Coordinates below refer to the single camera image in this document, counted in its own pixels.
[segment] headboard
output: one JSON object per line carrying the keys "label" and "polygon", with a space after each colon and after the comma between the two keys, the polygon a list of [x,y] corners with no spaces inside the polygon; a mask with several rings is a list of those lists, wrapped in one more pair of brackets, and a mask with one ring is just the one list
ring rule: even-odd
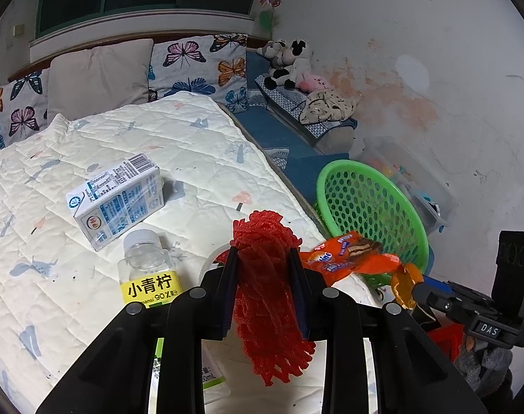
{"label": "headboard", "polygon": [[[128,40],[135,40],[140,38],[151,38],[153,39],[154,43],[164,43],[164,42],[171,42],[174,40],[180,40],[187,37],[193,37],[193,36],[205,36],[205,35],[214,35],[218,34],[218,32],[207,32],[207,31],[191,31],[191,32],[166,32],[166,33],[137,33],[137,34],[127,34],[125,36],[118,36],[118,37],[111,37],[111,38],[105,38],[101,40],[97,40],[94,42],[88,42],[82,45],[78,45],[73,48],[66,49],[64,51],[59,51],[54,55],[48,56],[45,59],[38,60],[36,62],[31,63],[30,65],[21,68],[19,71],[14,73],[12,76],[9,76],[9,82],[12,82],[16,79],[23,78],[24,76],[33,73],[34,71],[43,70],[46,68],[49,68],[51,65],[51,61],[60,55],[63,55],[65,53],[70,53],[73,51],[80,51],[82,49],[89,49],[104,45],[114,45],[121,42],[126,42]],[[259,38],[259,37],[248,37],[246,41],[247,48],[260,48],[266,45],[268,40]]]}

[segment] orange snack wrapper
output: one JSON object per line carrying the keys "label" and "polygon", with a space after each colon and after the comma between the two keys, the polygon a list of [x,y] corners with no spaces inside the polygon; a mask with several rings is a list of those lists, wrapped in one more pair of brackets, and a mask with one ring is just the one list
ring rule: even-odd
{"label": "orange snack wrapper", "polygon": [[413,300],[412,290],[415,285],[423,282],[423,275],[416,265],[406,263],[391,278],[391,289],[396,301],[404,309],[414,309],[416,301]]}
{"label": "orange snack wrapper", "polygon": [[391,289],[404,309],[414,309],[413,287],[423,282],[419,269],[412,263],[402,265],[398,256],[382,253],[381,243],[367,239],[351,230],[340,237],[328,239],[311,252],[300,252],[305,268],[323,275],[327,286],[357,274],[393,274]]}
{"label": "orange snack wrapper", "polygon": [[382,253],[381,243],[351,230],[340,237],[324,241],[311,252],[300,252],[305,268],[323,275],[327,286],[344,279],[351,272],[359,274],[395,273],[402,268],[400,259]]}

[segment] cow plush toy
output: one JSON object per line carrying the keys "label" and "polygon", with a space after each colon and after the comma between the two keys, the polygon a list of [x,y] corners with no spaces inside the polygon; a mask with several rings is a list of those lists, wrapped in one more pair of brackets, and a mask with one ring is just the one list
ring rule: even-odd
{"label": "cow plush toy", "polygon": [[278,69],[283,68],[279,65],[279,62],[285,49],[287,49],[287,43],[284,40],[270,40],[262,48],[257,48],[256,52],[269,60],[272,68]]}
{"label": "cow plush toy", "polygon": [[310,57],[312,51],[305,40],[295,40],[289,48],[285,48],[275,60],[272,68],[264,79],[264,87],[274,90],[278,85],[292,90],[300,84],[304,73],[310,73]]}

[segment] plastic storage box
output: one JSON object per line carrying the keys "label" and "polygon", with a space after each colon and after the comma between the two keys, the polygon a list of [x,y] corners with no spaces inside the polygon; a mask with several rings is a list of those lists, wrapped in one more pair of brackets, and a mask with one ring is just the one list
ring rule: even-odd
{"label": "plastic storage box", "polygon": [[427,235],[447,226],[457,203],[446,185],[392,137],[365,137],[357,161],[387,176],[412,203]]}

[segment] white quilted blanket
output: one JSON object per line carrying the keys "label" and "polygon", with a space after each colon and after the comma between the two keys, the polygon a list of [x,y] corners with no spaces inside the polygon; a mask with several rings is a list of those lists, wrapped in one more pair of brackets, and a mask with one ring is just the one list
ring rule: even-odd
{"label": "white quilted blanket", "polygon": [[[206,258],[232,236],[234,219],[275,210],[311,248],[322,240],[263,153],[245,140],[209,98],[180,92],[69,122],[0,151],[0,385],[31,414],[88,344],[123,307],[117,262],[122,239],[94,252],[65,194],[103,167],[147,153],[174,192],[140,223],[158,232],[178,264],[184,288],[198,284]],[[238,211],[234,198],[249,192]],[[373,304],[357,278],[340,282]],[[233,332],[211,350],[232,389],[208,413],[319,412],[325,345],[305,375],[264,388]]]}

